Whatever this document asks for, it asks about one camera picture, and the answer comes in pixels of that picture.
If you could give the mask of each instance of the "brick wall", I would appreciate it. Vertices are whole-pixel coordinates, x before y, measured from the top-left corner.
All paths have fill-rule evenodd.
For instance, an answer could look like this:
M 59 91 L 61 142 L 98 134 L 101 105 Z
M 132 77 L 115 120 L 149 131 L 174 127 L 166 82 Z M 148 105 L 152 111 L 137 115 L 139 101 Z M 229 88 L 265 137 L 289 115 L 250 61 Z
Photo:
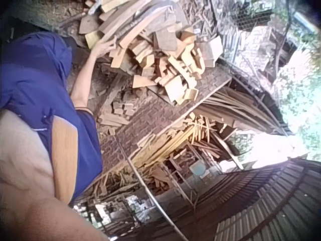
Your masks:
M 231 77 L 220 67 L 208 68 L 203 74 L 203 79 L 198 82 L 197 89 L 200 94 L 197 100 L 181 106 L 172 106 L 150 92 L 152 100 L 135 113 L 129 125 L 123 126 L 117 132 L 126 154 L 130 156 L 137 150 L 137 143 L 149 133 L 159 135 L 167 130 L 229 80 Z M 105 151 L 102 156 L 103 172 L 125 160 L 115 137 L 108 136 L 101 143 L 101 148 Z

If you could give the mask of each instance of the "metal rod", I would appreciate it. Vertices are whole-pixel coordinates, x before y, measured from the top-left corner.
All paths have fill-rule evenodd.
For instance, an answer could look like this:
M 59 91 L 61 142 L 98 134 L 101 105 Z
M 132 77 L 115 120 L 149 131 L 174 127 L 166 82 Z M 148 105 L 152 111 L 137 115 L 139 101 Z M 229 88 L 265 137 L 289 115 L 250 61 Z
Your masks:
M 164 216 L 164 218 L 167 220 L 167 222 L 170 224 L 170 226 L 173 227 L 173 229 L 176 231 L 176 233 L 184 240 L 184 241 L 189 241 L 185 235 L 179 230 L 179 228 L 175 225 L 175 223 L 171 220 L 171 218 L 166 214 L 166 212 L 163 210 L 163 208 L 160 206 L 159 202 L 156 200 L 156 198 L 154 197 L 154 195 L 151 193 L 151 191 L 149 190 L 149 188 L 147 187 L 146 183 L 144 182 L 144 180 L 142 179 L 142 177 L 140 176 L 139 172 L 137 171 L 137 169 L 135 168 L 135 166 L 133 165 L 133 163 L 131 162 L 130 158 L 126 155 L 126 152 L 124 151 L 122 145 L 119 142 L 118 136 L 115 135 L 116 137 L 116 141 L 117 144 L 120 148 L 120 151 L 122 152 L 122 154 L 124 155 L 124 157 L 126 158 L 129 166 L 131 167 L 131 169 L 133 170 L 133 172 L 135 173 L 136 177 L 138 178 L 140 184 L 143 186 L 143 188 L 145 189 L 145 192 L 147 193 L 147 195 L 149 196 L 149 198 L 153 201 L 153 203 L 156 205 L 156 207 L 158 208 L 158 210 L 161 212 L 161 214 Z

